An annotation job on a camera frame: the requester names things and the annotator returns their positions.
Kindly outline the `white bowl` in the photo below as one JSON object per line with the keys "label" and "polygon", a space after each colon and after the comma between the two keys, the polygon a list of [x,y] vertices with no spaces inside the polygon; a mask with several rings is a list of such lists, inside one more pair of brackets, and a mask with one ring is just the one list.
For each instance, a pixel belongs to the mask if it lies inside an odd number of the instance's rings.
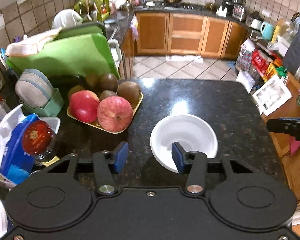
{"label": "white bowl", "polygon": [[155,159],[164,168],[178,173],[172,158],[172,144],[178,142],[185,151],[199,151],[215,158],[218,140],[212,127],[203,119],[190,114],[169,115],[153,128],[150,146]]}

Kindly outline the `stacked plates in rack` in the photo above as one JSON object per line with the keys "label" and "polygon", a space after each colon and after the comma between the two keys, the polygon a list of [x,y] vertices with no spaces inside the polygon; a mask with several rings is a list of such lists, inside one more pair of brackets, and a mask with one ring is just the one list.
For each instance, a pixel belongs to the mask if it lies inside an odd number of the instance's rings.
{"label": "stacked plates in rack", "polygon": [[44,107],[55,93],[48,78],[37,69],[25,69],[15,84],[15,92],[32,108]]}

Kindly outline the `wooden kitchen cabinets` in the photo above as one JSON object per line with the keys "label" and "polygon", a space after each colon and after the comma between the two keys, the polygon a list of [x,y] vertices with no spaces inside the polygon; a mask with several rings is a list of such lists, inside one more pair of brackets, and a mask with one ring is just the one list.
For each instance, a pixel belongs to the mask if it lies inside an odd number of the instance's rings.
{"label": "wooden kitchen cabinets", "polygon": [[236,59],[247,36],[240,23],[205,15],[138,12],[138,55]]}

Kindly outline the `yellow fruit tray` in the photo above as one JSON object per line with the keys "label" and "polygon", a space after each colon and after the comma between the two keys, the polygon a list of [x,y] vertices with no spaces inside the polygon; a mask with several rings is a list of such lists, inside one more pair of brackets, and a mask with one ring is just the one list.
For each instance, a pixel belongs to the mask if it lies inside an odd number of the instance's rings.
{"label": "yellow fruit tray", "polygon": [[129,113],[131,113],[131,115],[129,116],[130,117],[129,122],[126,117],[124,117],[123,121],[115,121],[114,119],[106,117],[104,120],[102,119],[101,124],[98,122],[98,120],[95,120],[94,122],[91,123],[84,122],[84,124],[109,132],[111,134],[119,134],[125,131],[127,127],[131,124],[133,120],[133,116],[138,110],[142,100],[143,100],[143,93],[141,93],[136,107],[134,107],[131,111],[129,111]]}

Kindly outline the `red apple right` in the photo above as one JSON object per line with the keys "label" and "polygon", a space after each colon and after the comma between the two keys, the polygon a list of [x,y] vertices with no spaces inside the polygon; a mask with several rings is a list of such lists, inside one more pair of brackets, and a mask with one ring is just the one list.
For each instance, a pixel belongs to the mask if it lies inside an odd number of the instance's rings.
{"label": "red apple right", "polygon": [[97,109],[97,120],[101,124],[102,119],[104,120],[106,117],[115,121],[123,121],[126,117],[129,122],[131,115],[129,111],[131,110],[132,106],[126,99],[120,96],[111,96],[100,102]]}

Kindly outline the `red apple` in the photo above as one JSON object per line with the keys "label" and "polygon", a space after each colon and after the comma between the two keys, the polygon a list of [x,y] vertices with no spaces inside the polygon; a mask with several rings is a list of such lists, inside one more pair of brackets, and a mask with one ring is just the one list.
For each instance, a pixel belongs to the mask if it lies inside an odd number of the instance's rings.
{"label": "red apple", "polygon": [[102,119],[104,120],[106,117],[115,121],[123,121],[126,117],[129,122],[131,115],[129,111],[131,110],[132,106],[126,99],[120,96],[111,96],[100,102],[97,109],[97,120],[101,124]]}
{"label": "red apple", "polygon": [[91,123],[97,119],[99,98],[90,90],[81,90],[70,96],[69,112],[79,121]]}

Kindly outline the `red apple left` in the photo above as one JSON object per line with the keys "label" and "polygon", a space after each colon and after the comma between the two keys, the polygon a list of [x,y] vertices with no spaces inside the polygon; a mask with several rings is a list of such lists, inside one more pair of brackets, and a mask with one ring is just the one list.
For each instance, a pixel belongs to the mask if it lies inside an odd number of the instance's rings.
{"label": "red apple left", "polygon": [[81,90],[70,96],[69,112],[79,121],[91,123],[97,119],[99,98],[90,90]]}

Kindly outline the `dark sauce jar red lid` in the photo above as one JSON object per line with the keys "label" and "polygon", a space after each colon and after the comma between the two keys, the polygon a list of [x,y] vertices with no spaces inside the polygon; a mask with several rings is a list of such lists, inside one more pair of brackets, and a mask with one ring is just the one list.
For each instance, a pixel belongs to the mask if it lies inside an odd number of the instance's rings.
{"label": "dark sauce jar red lid", "polygon": [[59,160],[56,142],[56,133],[42,120],[30,124],[21,140],[23,150],[34,158],[38,166],[50,166]]}

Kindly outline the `brown kiwi fruit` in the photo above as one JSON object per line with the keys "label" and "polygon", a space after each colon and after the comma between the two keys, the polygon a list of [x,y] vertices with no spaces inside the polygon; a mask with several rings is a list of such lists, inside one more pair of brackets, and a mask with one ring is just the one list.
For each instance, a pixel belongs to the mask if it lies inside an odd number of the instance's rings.
{"label": "brown kiwi fruit", "polygon": [[117,95],[125,98],[131,105],[133,105],[139,101],[141,89],[136,82],[125,81],[118,86]]}

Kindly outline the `blue tissue pack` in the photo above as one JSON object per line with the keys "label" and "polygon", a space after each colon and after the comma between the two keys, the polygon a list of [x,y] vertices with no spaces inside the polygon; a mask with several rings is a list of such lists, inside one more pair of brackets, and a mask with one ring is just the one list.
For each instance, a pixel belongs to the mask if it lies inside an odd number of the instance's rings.
{"label": "blue tissue pack", "polygon": [[36,114],[28,115],[12,131],[11,138],[4,149],[0,174],[15,184],[26,180],[33,168],[34,158],[23,150],[22,139],[27,127],[38,120]]}

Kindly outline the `teal mug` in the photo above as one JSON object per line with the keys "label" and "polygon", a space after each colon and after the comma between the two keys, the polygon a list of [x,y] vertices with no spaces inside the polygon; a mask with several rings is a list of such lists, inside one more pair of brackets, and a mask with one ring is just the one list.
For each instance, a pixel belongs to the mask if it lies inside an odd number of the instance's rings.
{"label": "teal mug", "polygon": [[260,26],[260,32],[264,39],[271,41],[274,32],[274,26],[268,22],[263,22]]}

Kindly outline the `green cutting board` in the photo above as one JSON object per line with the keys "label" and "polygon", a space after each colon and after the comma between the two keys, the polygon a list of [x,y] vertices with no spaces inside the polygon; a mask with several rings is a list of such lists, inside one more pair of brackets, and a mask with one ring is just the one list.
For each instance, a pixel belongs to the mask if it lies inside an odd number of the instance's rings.
{"label": "green cutting board", "polygon": [[112,73],[120,78],[105,25],[99,21],[62,29],[54,40],[46,42],[42,50],[33,55],[13,53],[15,45],[7,47],[6,56],[8,66],[18,74],[26,69],[37,69],[47,77]]}

